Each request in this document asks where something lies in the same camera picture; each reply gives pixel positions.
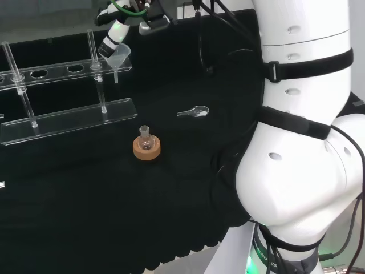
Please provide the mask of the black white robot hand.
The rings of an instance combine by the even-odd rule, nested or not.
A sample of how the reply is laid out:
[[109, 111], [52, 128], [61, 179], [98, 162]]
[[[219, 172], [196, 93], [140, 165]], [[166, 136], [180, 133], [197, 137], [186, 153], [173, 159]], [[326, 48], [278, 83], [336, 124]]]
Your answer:
[[98, 53], [109, 58], [126, 38], [130, 26], [128, 18], [146, 17], [151, 7], [151, 1], [109, 1], [105, 9], [100, 9], [94, 19], [96, 26], [113, 23], [108, 34], [99, 46]]

